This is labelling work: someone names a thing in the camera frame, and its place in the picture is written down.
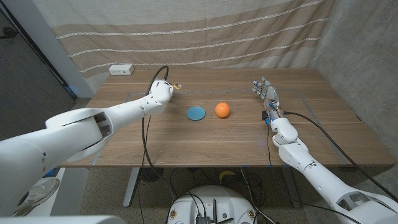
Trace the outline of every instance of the wooden table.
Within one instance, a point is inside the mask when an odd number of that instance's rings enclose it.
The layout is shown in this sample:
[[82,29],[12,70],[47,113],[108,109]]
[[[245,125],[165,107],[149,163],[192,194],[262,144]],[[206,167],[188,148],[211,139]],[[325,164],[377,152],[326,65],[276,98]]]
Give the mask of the wooden table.
[[[144,96],[155,71],[136,70],[130,76],[110,76],[87,107],[105,108]],[[277,88],[284,111],[302,113],[318,121],[343,150],[362,166],[390,166],[394,159],[349,106],[314,69],[170,69],[168,81],[182,84],[163,114],[152,117],[148,144],[150,159],[158,167],[265,167],[269,165],[267,126],[261,120],[261,99],[252,81],[266,77]],[[226,102],[226,119],[215,115],[215,106]],[[206,116],[191,121],[186,112],[201,106]],[[311,155],[325,166],[349,162],[313,124],[286,116],[308,146]],[[272,165],[282,166],[270,133]],[[129,166],[142,161],[141,121],[119,130],[98,155],[63,167]]]

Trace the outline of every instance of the black cord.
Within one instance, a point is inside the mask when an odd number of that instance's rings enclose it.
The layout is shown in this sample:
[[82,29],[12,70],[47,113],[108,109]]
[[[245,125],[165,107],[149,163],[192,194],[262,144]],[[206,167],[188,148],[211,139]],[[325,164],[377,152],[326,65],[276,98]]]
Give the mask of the black cord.
[[299,113],[294,113],[294,112],[289,112],[289,111],[285,111],[284,114],[293,114],[293,115],[297,115],[300,116],[304,119],[306,119],[307,121],[313,123],[317,128],[319,128],[324,134],[325,136],[336,146],[336,148],[342,153],[342,155],[345,156],[345,158],[347,158],[350,163],[352,163],[359,171],[361,171],[361,173],[363,175],[365,175],[365,177],[367,177],[371,182],[373,182],[374,184],[376,184],[381,190],[383,190],[386,194],[388,194],[392,199],[394,199],[394,201],[398,202],[398,198],[391,193],[389,190],[387,190],[385,187],[383,187],[379,182],[377,182],[376,180],[374,180],[368,173],[365,172],[365,170],[363,170],[357,163],[355,163],[354,160],[352,160],[352,158],[350,158],[350,156],[348,156],[340,147],[339,145],[337,145],[337,143],[330,137],[330,135],[316,122],[314,122],[313,120],[311,120],[310,118],[299,114]]
[[[270,150],[269,150],[269,145],[268,145],[268,139],[269,139],[269,126],[267,126],[267,127],[268,127],[268,132],[267,132],[267,141],[266,141],[266,142],[267,142],[267,149],[268,149],[269,165],[270,165],[270,167],[271,167],[272,176],[274,177],[274,181],[275,181],[276,184],[278,184],[278,181],[277,181],[276,176],[275,176],[275,174],[274,174],[274,168],[273,168],[272,162],[271,162],[271,152],[270,152]],[[293,199],[293,198],[289,197],[288,195],[286,195],[286,194],[282,191],[281,188],[279,188],[279,190],[280,190],[280,192],[282,193],[283,196],[289,198],[290,200],[293,200],[293,201],[295,201],[295,202],[300,202],[300,203],[302,203],[302,204],[304,204],[304,205],[308,205],[308,206],[311,206],[311,207],[320,208],[320,209],[324,209],[324,210],[327,210],[327,211],[330,211],[330,212],[337,213],[337,214],[339,214],[339,215],[342,215],[342,216],[348,218],[349,220],[351,220],[351,221],[353,221],[353,222],[355,222],[355,223],[361,224],[360,222],[356,221],[355,219],[353,219],[353,218],[351,218],[351,217],[349,217],[349,216],[347,216],[347,215],[345,215],[345,214],[343,214],[343,213],[341,213],[341,212],[337,212],[337,211],[335,211],[335,210],[332,210],[332,209],[329,209],[329,208],[325,208],[325,207],[321,207],[321,206],[317,206],[317,205],[311,205],[311,204],[309,204],[309,203],[302,202],[301,200]]]
[[[148,138],[148,130],[149,130],[149,123],[150,123],[150,118],[151,118],[152,116],[149,116],[149,120],[148,120],[148,126],[147,126],[147,136],[146,136],[146,138],[145,138],[145,141],[147,140],[147,138]],[[145,159],[145,154],[143,154],[142,155],[142,164],[141,164],[141,170],[142,170],[142,168],[144,168],[144,159]],[[140,194],[139,194],[139,187],[141,186],[141,175],[142,175],[142,172],[140,171],[140,173],[139,173],[139,177],[140,177],[140,179],[139,179],[139,182],[138,182],[138,188],[137,188],[137,191],[138,191],[138,203],[139,203],[139,210],[141,211],[141,217],[142,217],[142,224],[144,224],[145,223],[145,221],[144,221],[144,215],[142,214],[142,206],[141,206],[141,196],[140,196]]]
[[170,174],[170,185],[172,186],[172,189],[173,189],[175,195],[178,197],[177,191],[175,191],[175,188],[174,188],[174,186],[173,186],[173,180],[172,180],[173,173],[174,173],[174,171],[175,171],[176,169],[177,169],[177,168],[174,168],[173,171],[172,171],[172,173]]
[[[166,74],[168,74],[168,72],[169,72],[169,67],[168,67],[168,66],[163,66],[162,68],[160,68],[160,69],[155,73],[155,75],[154,75],[154,77],[152,78],[152,80],[150,81],[149,86],[148,86],[148,90],[147,90],[147,93],[146,93],[146,96],[149,94],[150,88],[152,87],[152,84],[153,84],[153,82],[155,81],[157,75],[158,75],[158,74],[160,73],[160,71],[162,71],[164,68],[167,69]],[[149,159],[148,150],[147,150],[147,141],[146,141],[146,136],[145,136],[145,127],[144,127],[144,126],[145,126],[145,117],[143,117],[143,118],[141,119],[142,143],[143,143],[143,145],[144,145],[144,154],[145,154],[145,156],[147,157],[147,160],[148,160],[148,163],[149,163],[149,165],[150,165],[150,168],[152,168],[152,170],[154,171],[154,173],[155,173],[161,180],[163,180],[163,182],[165,183],[166,187],[169,189],[170,193],[172,194],[172,201],[174,201],[174,194],[173,194],[171,188],[169,187],[169,185],[168,185],[168,183],[166,182],[166,180],[165,180],[160,174],[158,174],[158,173],[156,172],[156,169],[155,169],[154,165],[152,164],[152,162],[151,162],[150,159]]]
[[[222,183],[222,185],[224,186],[229,186],[230,184],[236,184],[237,182],[243,182],[243,184],[246,185],[243,177],[241,176],[240,171],[239,172],[235,172],[235,176],[230,179],[228,182],[224,181]],[[251,172],[249,173],[248,176],[252,176],[249,178],[246,178],[246,180],[248,181],[249,187],[251,189],[252,192],[252,196],[253,196],[253,200],[254,203],[256,204],[257,207],[261,208],[262,206],[264,206],[265,202],[266,202],[266,190],[264,188],[264,186],[262,185],[262,179],[261,177],[259,177],[257,174]],[[256,191],[254,189],[260,189],[260,199],[258,201],[257,197],[256,197]]]
[[195,180],[195,175],[193,175],[193,171],[191,171],[191,174],[192,174],[192,179],[193,179],[193,183],[195,184],[195,187],[198,187],[198,184]]
[[181,195],[181,196],[184,196],[184,195],[191,195],[191,196],[194,196],[194,197],[196,197],[197,199],[199,199],[199,201],[201,202],[201,205],[203,206],[203,213],[205,214],[205,217],[207,217],[206,216],[206,208],[205,208],[205,204],[203,203],[203,201],[200,199],[200,197],[198,197],[198,196],[196,196],[196,195],[194,195],[194,194],[191,194],[191,193],[189,193],[189,194],[183,194],[183,195]]
[[208,176],[206,175],[205,171],[204,171],[202,168],[199,168],[199,169],[200,169],[200,171],[202,172],[202,174],[203,174],[212,184],[217,185],[217,184],[214,183],[214,181],[213,181],[212,179],[210,179],[210,177],[208,177]]
[[193,198],[191,192],[188,191],[188,194],[191,195],[192,200],[195,202],[195,205],[197,205],[198,215],[201,216],[201,213],[200,213],[200,211],[199,211],[199,206],[198,206],[198,204],[197,204],[197,201]]
[[258,216],[259,214],[260,214],[260,213],[257,212],[256,215],[254,216],[254,218],[253,218],[253,224],[256,224],[256,218],[257,218],[257,216]]

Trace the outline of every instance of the small blue dish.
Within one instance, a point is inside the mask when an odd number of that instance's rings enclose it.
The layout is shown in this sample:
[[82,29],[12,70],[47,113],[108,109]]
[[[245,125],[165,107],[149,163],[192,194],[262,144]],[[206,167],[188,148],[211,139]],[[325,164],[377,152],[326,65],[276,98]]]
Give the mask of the small blue dish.
[[192,121],[198,121],[205,117],[206,111],[200,106],[192,106],[187,110],[187,116]]

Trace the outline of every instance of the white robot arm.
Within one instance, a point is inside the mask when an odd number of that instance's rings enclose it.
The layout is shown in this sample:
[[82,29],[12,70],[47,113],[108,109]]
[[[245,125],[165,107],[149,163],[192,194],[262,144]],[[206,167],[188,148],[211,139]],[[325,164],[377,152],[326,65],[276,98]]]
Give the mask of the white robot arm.
[[[269,81],[264,77],[261,83],[254,81],[252,90],[264,101],[272,131],[276,132],[272,141],[279,148],[280,158],[302,173],[331,209],[358,223],[398,223],[398,203],[346,185],[310,155],[297,130],[284,118],[277,92]],[[342,215],[337,217],[341,223],[355,223]]]
[[56,115],[46,129],[0,142],[0,217],[13,215],[19,200],[48,171],[102,150],[112,135],[145,115],[163,113],[173,86],[156,79],[150,94],[110,108],[84,108]]

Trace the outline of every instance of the power outlet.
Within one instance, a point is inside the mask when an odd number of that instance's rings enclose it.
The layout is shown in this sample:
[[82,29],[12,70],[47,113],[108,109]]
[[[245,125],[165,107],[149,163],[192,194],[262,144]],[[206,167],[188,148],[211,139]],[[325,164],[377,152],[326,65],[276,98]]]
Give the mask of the power outlet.
[[131,75],[134,71],[132,64],[112,65],[109,68],[111,75]]

